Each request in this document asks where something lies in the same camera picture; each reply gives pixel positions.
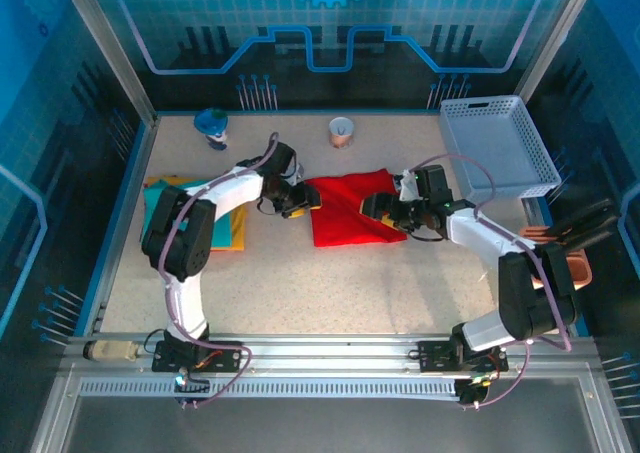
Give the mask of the red t-shirt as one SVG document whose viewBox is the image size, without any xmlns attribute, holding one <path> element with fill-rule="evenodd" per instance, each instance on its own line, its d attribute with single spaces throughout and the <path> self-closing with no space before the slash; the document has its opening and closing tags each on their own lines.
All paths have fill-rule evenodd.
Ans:
<svg viewBox="0 0 640 453">
<path fill-rule="evenodd" d="M 307 181 L 319 193 L 321 206 L 311 211 L 313 243 L 318 248 L 373 243 L 398 243 L 407 235 L 360 213 L 364 199 L 375 193 L 395 193 L 386 169 L 318 177 Z"/>
</svg>

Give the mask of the stack of folded coloured cloths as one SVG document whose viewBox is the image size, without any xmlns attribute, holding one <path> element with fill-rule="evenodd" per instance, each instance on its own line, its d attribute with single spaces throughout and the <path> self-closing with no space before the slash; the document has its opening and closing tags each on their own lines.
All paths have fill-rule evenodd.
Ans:
<svg viewBox="0 0 640 453">
<path fill-rule="evenodd" d="M 149 184 L 153 184 L 160 179 L 164 179 L 172 183 L 172 186 L 177 186 L 182 189 L 189 187 L 200 187 L 206 183 L 205 180 L 190 181 L 188 178 L 181 178 L 177 176 L 149 177 L 147 182 L 143 184 L 143 190 Z M 245 249 L 247 208 L 245 206 L 239 206 L 231 211 L 230 214 L 232 219 L 232 246 L 229 249 L 223 250 L 211 250 L 210 248 L 212 252 L 243 251 Z"/>
</svg>

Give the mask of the copper white cup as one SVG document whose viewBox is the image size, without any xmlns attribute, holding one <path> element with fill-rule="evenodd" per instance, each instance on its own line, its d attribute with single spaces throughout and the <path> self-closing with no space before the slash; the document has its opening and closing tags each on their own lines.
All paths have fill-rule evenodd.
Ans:
<svg viewBox="0 0 640 453">
<path fill-rule="evenodd" d="M 336 149 L 348 148 L 354 138 L 355 124 L 347 117 L 336 117 L 329 122 L 329 140 Z"/>
</svg>

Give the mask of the blue toy figurine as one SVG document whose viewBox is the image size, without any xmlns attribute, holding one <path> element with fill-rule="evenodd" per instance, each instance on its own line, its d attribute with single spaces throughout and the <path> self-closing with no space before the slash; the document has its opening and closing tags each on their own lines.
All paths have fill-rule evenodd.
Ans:
<svg viewBox="0 0 640 453">
<path fill-rule="evenodd" d="M 227 148 L 229 117 L 224 110 L 217 108 L 202 110 L 194 117 L 193 124 L 212 149 L 224 151 Z"/>
</svg>

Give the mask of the perforated grey plastic basket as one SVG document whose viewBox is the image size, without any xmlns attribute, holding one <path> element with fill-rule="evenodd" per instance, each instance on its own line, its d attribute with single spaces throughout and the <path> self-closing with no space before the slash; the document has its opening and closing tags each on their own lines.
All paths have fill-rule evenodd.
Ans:
<svg viewBox="0 0 640 453">
<path fill-rule="evenodd" d="M 561 183 L 517 95 L 445 100 L 439 124 L 461 196 L 475 204 L 543 197 Z"/>
</svg>

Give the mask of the teal folded t-shirt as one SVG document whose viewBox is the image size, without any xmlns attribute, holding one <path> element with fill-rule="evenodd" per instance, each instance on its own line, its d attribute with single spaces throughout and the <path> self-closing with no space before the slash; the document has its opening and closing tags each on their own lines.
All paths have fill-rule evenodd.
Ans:
<svg viewBox="0 0 640 453">
<path fill-rule="evenodd" d="M 172 183 L 160 179 L 144 188 L 144 223 L 140 240 L 144 239 L 160 195 L 168 186 L 172 186 Z M 211 250 L 229 249 L 232 246 L 232 238 L 232 219 L 231 214 L 227 213 L 215 222 Z"/>
</svg>

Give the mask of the terracotta plastic holder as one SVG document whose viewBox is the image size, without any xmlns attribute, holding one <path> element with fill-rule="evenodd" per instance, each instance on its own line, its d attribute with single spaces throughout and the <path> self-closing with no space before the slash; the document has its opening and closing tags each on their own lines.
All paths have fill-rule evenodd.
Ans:
<svg viewBox="0 0 640 453">
<path fill-rule="evenodd" d="M 556 236 L 547 234 L 546 226 L 526 226 L 520 229 L 519 235 L 535 243 L 548 243 L 556 241 Z M 591 266 L 585 250 L 567 252 L 565 254 L 573 285 L 576 291 L 587 286 L 593 279 Z"/>
</svg>

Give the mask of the black connector board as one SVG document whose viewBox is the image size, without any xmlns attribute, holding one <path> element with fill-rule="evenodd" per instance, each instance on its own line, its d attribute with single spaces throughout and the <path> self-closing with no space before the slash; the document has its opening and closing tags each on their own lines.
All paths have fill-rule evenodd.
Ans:
<svg viewBox="0 0 640 453">
<path fill-rule="evenodd" d="M 210 388 L 208 380 L 195 379 L 186 367 L 181 367 L 174 378 L 176 401 L 183 410 L 189 404 L 194 405 L 197 402 L 196 399 L 189 397 L 189 394 L 208 393 Z"/>
<path fill-rule="evenodd" d="M 500 374 L 496 372 L 483 373 L 469 379 L 456 379 L 454 390 L 457 403 L 463 408 L 480 409 L 488 397 L 489 389 L 493 382 L 500 379 Z"/>
</svg>

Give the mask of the grey metal panel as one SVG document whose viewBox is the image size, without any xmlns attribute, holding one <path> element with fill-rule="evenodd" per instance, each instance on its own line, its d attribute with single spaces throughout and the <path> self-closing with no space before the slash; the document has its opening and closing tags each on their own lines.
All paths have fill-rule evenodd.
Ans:
<svg viewBox="0 0 640 453">
<path fill-rule="evenodd" d="M 523 380 L 480 409 L 425 399 L 220 399 L 51 394 L 28 453 L 640 453 L 584 377 Z"/>
</svg>

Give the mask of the beige cylindrical device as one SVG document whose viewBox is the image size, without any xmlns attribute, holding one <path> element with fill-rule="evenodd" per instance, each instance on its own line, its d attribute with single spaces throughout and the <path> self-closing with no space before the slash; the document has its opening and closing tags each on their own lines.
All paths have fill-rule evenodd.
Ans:
<svg viewBox="0 0 640 453">
<path fill-rule="evenodd" d="M 139 344 L 134 341 L 95 340 L 85 344 L 83 357 L 96 362 L 133 362 L 138 350 Z"/>
</svg>

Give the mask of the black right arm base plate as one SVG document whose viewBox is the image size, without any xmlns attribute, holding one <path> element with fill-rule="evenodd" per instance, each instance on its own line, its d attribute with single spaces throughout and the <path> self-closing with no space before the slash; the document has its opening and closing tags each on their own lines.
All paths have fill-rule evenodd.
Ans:
<svg viewBox="0 0 640 453">
<path fill-rule="evenodd" d="M 502 373 L 509 370 L 506 353 L 499 347 L 473 351 L 452 340 L 417 342 L 408 357 L 419 363 L 421 373 Z"/>
</svg>

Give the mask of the aluminium mounting rail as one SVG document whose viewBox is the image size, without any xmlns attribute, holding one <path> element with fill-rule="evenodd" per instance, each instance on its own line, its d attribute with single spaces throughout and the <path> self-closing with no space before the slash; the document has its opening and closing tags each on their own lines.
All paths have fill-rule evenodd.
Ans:
<svg viewBox="0 0 640 453">
<path fill-rule="evenodd" d="M 418 363 L 408 357 L 420 341 L 446 341 L 447 334 L 315 334 L 254 335 L 219 334 L 222 341 L 240 342 L 253 357 L 245 372 L 247 377 L 303 378 L 396 378 L 418 377 Z M 506 348 L 509 370 L 514 377 L 522 367 L 525 377 L 569 378 L 584 370 L 600 371 L 601 361 L 594 341 L 573 338 L 572 350 L 566 352 L 549 341 L 537 339 L 530 346 L 530 359 L 524 361 L 525 348 L 513 344 Z"/>
</svg>

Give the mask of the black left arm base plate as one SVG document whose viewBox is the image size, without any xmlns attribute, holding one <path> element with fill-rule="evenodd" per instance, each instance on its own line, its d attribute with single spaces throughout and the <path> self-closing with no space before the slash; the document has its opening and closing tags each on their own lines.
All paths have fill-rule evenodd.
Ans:
<svg viewBox="0 0 640 453">
<path fill-rule="evenodd" d="M 178 373 L 187 369 L 190 373 L 237 373 L 243 352 L 240 342 L 223 341 L 229 349 L 209 349 L 181 341 L 164 333 L 153 352 L 153 372 Z"/>
</svg>

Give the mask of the aluminium frame post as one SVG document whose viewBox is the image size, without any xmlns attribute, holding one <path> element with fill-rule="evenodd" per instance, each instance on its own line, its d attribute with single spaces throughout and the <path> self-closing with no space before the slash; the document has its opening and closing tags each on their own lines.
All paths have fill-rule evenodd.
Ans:
<svg viewBox="0 0 640 453">
<path fill-rule="evenodd" d="M 525 104 L 531 100 L 586 2 L 587 0 L 562 0 L 542 42 L 535 50 L 532 61 L 514 90 L 514 94 L 519 96 Z"/>
<path fill-rule="evenodd" d="M 99 1 L 71 1 L 136 113 L 147 127 L 154 127 L 157 122 L 157 113 Z"/>
</svg>

